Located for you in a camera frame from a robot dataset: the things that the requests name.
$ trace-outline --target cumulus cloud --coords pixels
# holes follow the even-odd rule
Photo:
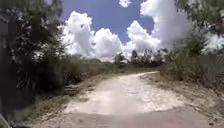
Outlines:
[[[127,8],[131,4],[131,1],[130,0],[120,0],[119,4],[122,7]]]
[[[117,52],[122,52],[122,43],[118,35],[105,28],[95,32],[91,25],[92,18],[86,13],[71,13],[66,25],[63,26],[62,37],[68,53],[108,60]]]
[[[132,50],[144,52],[145,49],[154,49],[160,40],[151,37],[137,21],[133,21],[127,28],[130,41],[122,43],[118,35],[108,28],[93,31],[92,18],[86,13],[73,11],[64,26],[64,44],[70,54],[82,54],[85,57],[96,57],[102,60],[111,60],[122,52],[126,57],[131,56]]]
[[[118,52],[122,52],[122,43],[116,34],[109,29],[100,29],[94,36],[95,55],[98,58],[112,58]]]
[[[67,51],[71,54],[80,53],[85,56],[92,56],[93,31],[91,30],[92,18],[86,13],[80,14],[73,11],[64,26],[62,37]]]
[[[129,43],[132,43],[132,46],[135,46],[134,49],[138,52],[143,52],[145,49],[155,49],[160,44],[160,40],[151,37],[137,21],[134,21],[128,27],[127,33],[130,38]]]
[[[159,38],[165,47],[191,29],[187,15],[177,12],[174,0],[146,0],[141,4],[140,12],[142,16],[153,18],[155,25],[152,36]]]
[[[206,47],[207,49],[221,48],[222,45],[224,44],[223,37],[218,37],[217,35],[211,35],[211,34],[208,34],[207,37],[209,37],[208,45]]]

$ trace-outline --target bush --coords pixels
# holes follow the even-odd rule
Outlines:
[[[75,84],[83,80],[81,65],[77,61],[79,60],[75,60],[68,55],[60,60],[60,72],[63,85]]]
[[[158,50],[153,54],[151,50],[145,50],[143,56],[138,56],[137,52],[133,50],[130,64],[137,68],[159,67],[163,64],[161,51]]]
[[[190,33],[186,38],[179,40],[181,46],[174,47],[166,57],[166,65],[161,74],[171,75],[174,79],[199,82],[203,79],[203,68],[198,57],[206,46],[203,33]]]

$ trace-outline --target grass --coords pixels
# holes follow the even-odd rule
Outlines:
[[[51,95],[42,95],[36,97],[36,103],[22,110],[13,112],[13,120],[17,123],[27,123],[47,120],[59,114],[67,105],[67,103],[76,98],[85,101],[86,92],[93,91],[95,86],[102,80],[115,76],[115,74],[97,75],[91,77],[77,85],[69,86],[64,90]]]
[[[224,99],[213,90],[184,81],[177,81],[159,73],[143,76],[143,79],[159,88],[172,90],[183,95],[190,106],[200,111],[212,122],[224,124]]]

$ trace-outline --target sandy path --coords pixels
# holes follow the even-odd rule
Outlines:
[[[71,101],[60,115],[34,127],[209,128],[207,119],[186,107],[182,96],[149,85],[139,78],[144,74],[102,81],[87,102]]]
[[[148,85],[134,74],[101,82],[85,103],[70,102],[65,113],[82,112],[100,115],[126,115],[168,110],[184,105],[174,92]]]

